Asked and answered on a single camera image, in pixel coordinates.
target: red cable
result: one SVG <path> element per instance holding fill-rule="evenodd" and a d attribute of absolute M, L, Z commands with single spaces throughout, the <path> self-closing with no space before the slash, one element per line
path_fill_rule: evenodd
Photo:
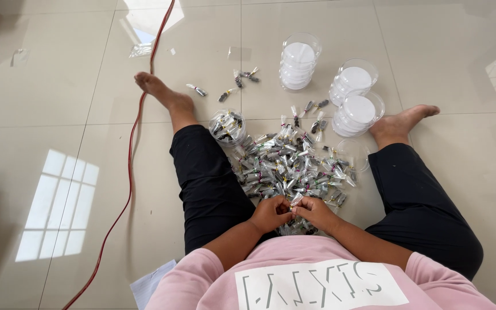
<path fill-rule="evenodd" d="M 154 54 L 156 53 L 156 48 L 158 47 L 158 42 L 160 41 L 160 35 L 162 34 L 162 30 L 164 29 L 164 26 L 166 25 L 166 22 L 168 21 L 168 18 L 170 17 L 171 10 L 173 9 L 175 0 L 171 0 L 170 6 L 168 8 L 168 11 L 166 11 L 166 15 L 164 15 L 164 19 L 162 20 L 162 24 L 160 25 L 160 29 L 158 30 L 158 34 L 156 36 L 156 41 L 154 42 L 154 47 L 152 48 L 152 53 L 150 54 L 150 74 L 154 74 Z M 147 96 L 146 92 L 143 92 L 141 95 L 141 98 L 139 99 L 139 111 L 137 112 L 137 118 L 135 119 L 135 123 L 133 124 L 133 128 L 131 129 L 131 134 L 129 136 L 129 151 L 127 155 L 127 172 L 129 176 L 129 196 L 127 198 L 126 205 L 123 207 L 122 212 L 120 212 L 120 215 L 118 215 L 118 218 L 114 221 L 108 232 L 106 233 L 105 239 L 102 241 L 101 245 L 101 250 L 99 252 L 99 257 L 97 258 L 97 264 L 95 265 L 95 269 L 93 270 L 93 274 L 91 274 L 91 278 L 87 281 L 86 285 L 82 287 L 82 289 L 72 298 L 62 310 L 66 310 L 72 306 L 76 300 L 87 290 L 91 282 L 93 282 L 93 279 L 95 278 L 95 275 L 97 275 L 97 271 L 99 270 L 99 265 L 101 264 L 101 258 L 102 258 L 102 251 L 105 248 L 105 243 L 106 239 L 109 237 L 110 232 L 114 228 L 114 225 L 118 222 L 122 214 L 126 211 L 127 206 L 129 205 L 129 201 L 131 201 L 131 196 L 133 195 L 133 178 L 131 175 L 131 163 L 132 163 L 132 157 L 133 157 L 133 134 L 135 133 L 135 128 L 137 127 L 137 123 L 139 123 L 139 118 L 141 117 L 141 111 L 143 109 L 143 102 L 144 98 Z"/>

